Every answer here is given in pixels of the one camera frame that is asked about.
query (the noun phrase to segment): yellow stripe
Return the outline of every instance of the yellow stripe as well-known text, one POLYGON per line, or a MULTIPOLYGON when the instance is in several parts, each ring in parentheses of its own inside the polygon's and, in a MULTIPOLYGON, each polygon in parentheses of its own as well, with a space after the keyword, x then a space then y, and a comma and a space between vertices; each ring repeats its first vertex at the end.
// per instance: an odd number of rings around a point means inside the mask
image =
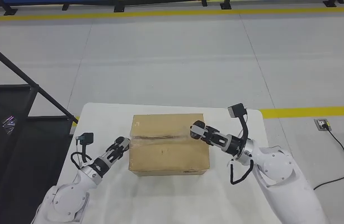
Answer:
POLYGON ((124 18, 145 16, 194 16, 194 15, 229 15, 229 14, 298 14, 298 13, 340 13, 343 7, 337 8, 283 8, 265 10, 184 10, 184 11, 150 11, 150 12, 123 12, 123 13, 84 13, 68 15, 26 15, 0 16, 0 21, 18 20, 70 20, 83 18, 124 18))
POLYGON ((326 108, 282 108, 261 109, 264 119, 269 118, 301 118, 306 116, 344 116, 344 106, 326 108))
POLYGON ((73 123, 72 123, 72 126, 73 126, 73 127, 76 127, 77 124, 76 124, 75 122, 73 122, 73 123))

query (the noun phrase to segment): black cord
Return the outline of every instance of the black cord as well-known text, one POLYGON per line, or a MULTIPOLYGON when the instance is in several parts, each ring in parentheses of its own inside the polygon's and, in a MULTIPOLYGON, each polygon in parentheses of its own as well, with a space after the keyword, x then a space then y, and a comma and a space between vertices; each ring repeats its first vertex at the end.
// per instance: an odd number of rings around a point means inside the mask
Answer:
MULTIPOLYGON (((336 141, 338 142, 338 144, 340 144, 340 146, 342 147, 342 149, 343 149, 343 151, 344 151, 344 146, 343 146, 342 143, 339 142, 339 140, 332 134, 332 132, 329 130, 328 125, 327 125, 327 124, 323 124, 322 127, 323 127, 323 128, 326 128, 326 130, 328 130, 328 132, 332 135, 332 137, 334 138, 334 140, 336 140, 336 141)), ((323 185, 325 185, 325 184, 330 184, 330 183, 333 183, 333 182, 336 182, 336 181, 339 181, 339 180, 343 180, 343 179, 344 179, 344 177, 338 178, 338 179, 336 179, 336 180, 331 180, 331 181, 325 182, 325 183, 323 183, 323 184, 319 184, 319 185, 317 185, 313 190, 316 190, 317 188, 319 188, 320 186, 323 186, 323 185)))
POLYGON ((328 132, 332 135, 332 137, 334 138, 334 140, 336 140, 338 142, 338 144, 340 144, 340 146, 342 147, 343 151, 344 151, 344 146, 339 142, 339 140, 337 138, 335 138, 335 136, 332 134, 332 132, 329 130, 328 128, 328 132))
POLYGON ((238 183, 240 183, 241 181, 245 180, 246 177, 250 174, 250 172, 252 171, 252 169, 254 168, 254 161, 252 159, 250 159, 250 167, 249 169, 245 172, 245 174, 239 179, 234 181, 234 168, 233 168, 233 164, 230 164, 230 183, 232 185, 236 185, 238 183))
MULTIPOLYGON (((81 152, 73 152, 73 153, 71 153, 71 157, 70 157, 72 163, 75 164, 76 168, 77 168, 77 169, 80 169, 79 165, 76 163, 75 159, 73 158, 74 155, 82 155, 82 153, 81 153, 81 152)), ((89 156, 86 155, 86 154, 85 154, 85 157, 87 157, 89 160, 92 160, 91 157, 89 157, 89 156)))
POLYGON ((87 155, 86 155, 86 145, 85 145, 85 144, 82 145, 82 153, 81 153, 81 156, 82 156, 82 161, 83 161, 83 162, 87 162, 87 160, 86 160, 86 157, 87 157, 87 155))
POLYGON ((319 188, 320 186, 323 186, 323 185, 325 185, 325 184, 333 183, 333 182, 336 182, 336 181, 339 181, 339 180, 343 180, 343 179, 344 179, 344 177, 338 178, 338 179, 336 179, 336 180, 331 180, 331 181, 325 182, 325 183, 323 183, 323 184, 317 185, 313 190, 316 190, 317 188, 319 188))

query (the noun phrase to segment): floor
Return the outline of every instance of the floor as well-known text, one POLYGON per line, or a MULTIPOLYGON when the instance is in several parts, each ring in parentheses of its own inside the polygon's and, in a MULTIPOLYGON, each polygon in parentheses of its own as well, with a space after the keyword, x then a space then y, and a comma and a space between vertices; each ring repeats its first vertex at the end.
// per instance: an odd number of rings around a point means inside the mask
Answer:
MULTIPOLYGON (((306 6, 233 6, 258 7, 306 6)), ((1 21, 0 51, 76 116, 87 102, 344 106, 344 13, 1 21)), ((23 82, 0 64, 0 84, 12 83, 23 82)), ((30 113, 59 114, 42 97, 30 113)), ((344 116, 326 118, 344 145, 344 116)), ((344 176, 340 146, 313 118, 265 126, 312 186, 344 176)), ((344 180, 316 194, 331 223, 344 223, 344 180)))

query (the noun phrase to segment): floor outlet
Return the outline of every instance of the floor outlet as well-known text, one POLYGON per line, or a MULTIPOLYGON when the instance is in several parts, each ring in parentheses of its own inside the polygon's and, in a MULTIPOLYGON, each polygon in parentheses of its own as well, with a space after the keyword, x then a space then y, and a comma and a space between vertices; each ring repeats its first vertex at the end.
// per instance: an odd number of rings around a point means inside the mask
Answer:
POLYGON ((315 121, 315 124, 316 124, 318 130, 320 130, 320 131, 327 131, 326 128, 323 128, 323 127, 322 127, 323 124, 327 124, 329 130, 332 130, 332 129, 331 129, 331 126, 330 126, 330 124, 329 124, 329 122, 328 122, 327 119, 325 119, 325 118, 320 118, 320 119, 314 119, 314 121, 315 121))

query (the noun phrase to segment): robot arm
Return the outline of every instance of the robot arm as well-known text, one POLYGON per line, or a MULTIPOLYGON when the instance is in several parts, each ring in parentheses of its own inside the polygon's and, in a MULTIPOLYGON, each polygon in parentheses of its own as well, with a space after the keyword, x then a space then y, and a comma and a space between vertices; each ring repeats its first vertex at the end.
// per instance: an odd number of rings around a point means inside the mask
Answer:
POLYGON ((232 161, 250 166, 237 181, 233 180, 233 165, 230 165, 230 182, 243 181, 252 171, 270 207, 283 224, 329 223, 321 204, 301 172, 294 158, 280 147, 259 148, 248 139, 248 129, 243 115, 247 112, 242 104, 228 108, 231 117, 237 117, 243 127, 243 136, 223 135, 217 129, 196 121, 191 126, 191 137, 217 146, 233 156, 232 161))
POLYGON ((84 164, 71 184, 52 186, 32 223, 81 223, 89 201, 88 191, 97 188, 111 166, 129 149, 129 143, 128 138, 117 138, 102 156, 84 164))

